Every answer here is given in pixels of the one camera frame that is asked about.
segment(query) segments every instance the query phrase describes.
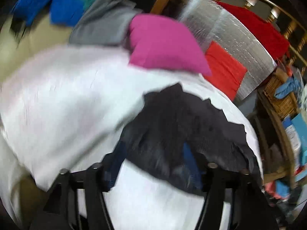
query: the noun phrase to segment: dark red cloth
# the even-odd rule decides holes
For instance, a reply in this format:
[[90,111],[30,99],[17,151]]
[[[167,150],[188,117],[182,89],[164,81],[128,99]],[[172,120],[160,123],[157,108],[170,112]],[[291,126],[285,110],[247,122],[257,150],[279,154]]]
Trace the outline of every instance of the dark red cloth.
[[233,101],[247,69],[215,41],[211,42],[205,57],[212,76],[204,78]]
[[217,2],[232,13],[264,46],[274,60],[282,57],[289,47],[289,42],[273,25],[246,8]]

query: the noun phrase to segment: silver foil sheet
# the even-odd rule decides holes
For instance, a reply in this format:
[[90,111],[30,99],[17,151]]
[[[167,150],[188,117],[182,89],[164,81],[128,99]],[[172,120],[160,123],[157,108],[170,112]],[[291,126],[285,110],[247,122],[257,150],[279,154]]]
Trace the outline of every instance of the silver foil sheet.
[[231,13],[212,0],[188,0],[178,15],[205,52],[211,41],[219,43],[247,68],[236,100],[247,97],[276,67],[270,54]]

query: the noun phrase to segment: black garment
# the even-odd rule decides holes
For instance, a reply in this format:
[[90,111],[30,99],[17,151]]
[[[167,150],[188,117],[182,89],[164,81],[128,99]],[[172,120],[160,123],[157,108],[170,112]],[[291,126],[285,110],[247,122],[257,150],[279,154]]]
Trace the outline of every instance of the black garment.
[[182,91],[180,84],[144,96],[145,106],[125,126],[120,140],[127,159],[149,174],[189,193],[199,193],[183,161],[183,145],[225,170],[248,169],[261,185],[256,156],[243,125],[229,123],[222,110]]

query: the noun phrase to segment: gray garment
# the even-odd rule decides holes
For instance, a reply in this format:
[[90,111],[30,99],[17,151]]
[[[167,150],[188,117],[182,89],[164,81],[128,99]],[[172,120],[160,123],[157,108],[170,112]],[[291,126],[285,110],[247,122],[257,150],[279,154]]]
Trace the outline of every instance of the gray garment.
[[71,44],[120,45],[129,24],[142,11],[128,0],[96,0],[73,28]]

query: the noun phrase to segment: woven basket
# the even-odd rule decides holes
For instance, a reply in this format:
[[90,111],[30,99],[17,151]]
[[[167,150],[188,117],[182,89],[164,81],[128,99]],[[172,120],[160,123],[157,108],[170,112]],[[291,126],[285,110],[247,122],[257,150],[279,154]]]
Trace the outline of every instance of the woven basket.
[[291,117],[297,114],[297,100],[293,92],[288,94],[283,99],[277,99],[274,97],[275,90],[282,84],[283,82],[278,79],[275,74],[273,74],[272,78],[263,90],[264,95],[268,98],[281,120],[283,120],[288,114],[290,114]]

